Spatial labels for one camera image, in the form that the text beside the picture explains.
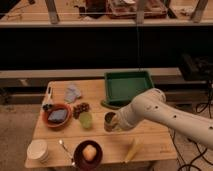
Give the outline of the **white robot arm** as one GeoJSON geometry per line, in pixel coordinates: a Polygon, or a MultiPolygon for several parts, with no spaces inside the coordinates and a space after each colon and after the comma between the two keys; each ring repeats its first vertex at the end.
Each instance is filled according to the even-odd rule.
{"type": "Polygon", "coordinates": [[[111,125],[114,129],[128,131],[144,119],[174,129],[213,150],[213,120],[167,105],[165,94],[157,88],[137,95],[127,106],[117,110],[111,125]]]}

